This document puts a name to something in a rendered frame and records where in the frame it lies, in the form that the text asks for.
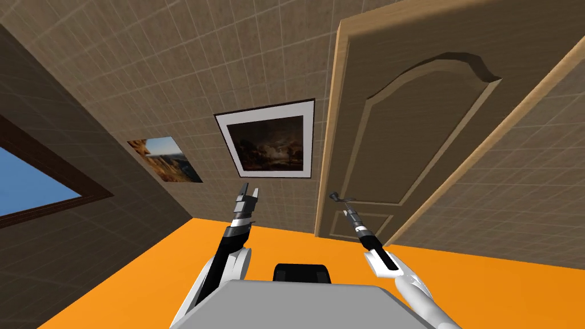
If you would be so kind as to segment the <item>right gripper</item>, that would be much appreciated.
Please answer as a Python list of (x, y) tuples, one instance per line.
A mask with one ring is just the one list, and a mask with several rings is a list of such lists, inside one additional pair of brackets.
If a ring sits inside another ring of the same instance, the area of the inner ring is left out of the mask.
[(344, 214), (347, 220), (350, 222), (351, 226), (354, 230), (363, 230), (364, 224), (361, 220), (359, 214), (355, 211), (354, 208), (349, 203), (344, 204), (346, 206), (346, 210), (344, 210)]

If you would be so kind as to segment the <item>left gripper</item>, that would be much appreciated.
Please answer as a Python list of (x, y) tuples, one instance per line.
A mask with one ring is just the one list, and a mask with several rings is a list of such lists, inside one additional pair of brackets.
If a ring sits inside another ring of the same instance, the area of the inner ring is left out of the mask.
[(259, 188), (255, 188), (251, 195), (247, 195), (249, 184), (245, 182), (236, 198), (233, 222), (249, 222), (258, 202)]

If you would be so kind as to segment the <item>white-framed dark landscape painting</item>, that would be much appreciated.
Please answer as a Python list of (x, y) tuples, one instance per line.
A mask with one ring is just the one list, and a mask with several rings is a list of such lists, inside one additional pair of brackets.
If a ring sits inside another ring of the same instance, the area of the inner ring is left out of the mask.
[(310, 179), (314, 98), (214, 115), (241, 178)]

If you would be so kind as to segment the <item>frameless canyon landscape picture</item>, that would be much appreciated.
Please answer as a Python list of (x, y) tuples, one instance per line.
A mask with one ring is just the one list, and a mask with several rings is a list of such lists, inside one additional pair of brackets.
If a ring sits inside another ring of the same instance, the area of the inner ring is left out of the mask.
[(137, 139), (128, 144), (164, 182), (202, 182), (172, 137)]

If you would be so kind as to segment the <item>brown panelled door leaf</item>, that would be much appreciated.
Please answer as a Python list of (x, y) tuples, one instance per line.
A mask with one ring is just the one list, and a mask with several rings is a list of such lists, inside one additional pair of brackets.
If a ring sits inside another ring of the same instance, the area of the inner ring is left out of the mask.
[(585, 0), (401, 0), (340, 21), (315, 233), (383, 242), (585, 37)]

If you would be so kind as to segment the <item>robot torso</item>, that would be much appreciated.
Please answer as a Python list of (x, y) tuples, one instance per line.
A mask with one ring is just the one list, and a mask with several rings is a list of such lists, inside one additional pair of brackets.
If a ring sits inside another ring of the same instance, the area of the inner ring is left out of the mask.
[(242, 280), (219, 287), (169, 329), (434, 329), (376, 286)]

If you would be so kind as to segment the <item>brown-framed window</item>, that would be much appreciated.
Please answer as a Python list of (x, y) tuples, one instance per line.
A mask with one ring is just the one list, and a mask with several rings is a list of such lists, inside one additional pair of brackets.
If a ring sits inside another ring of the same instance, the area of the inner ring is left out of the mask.
[(0, 115), (0, 229), (112, 196)]

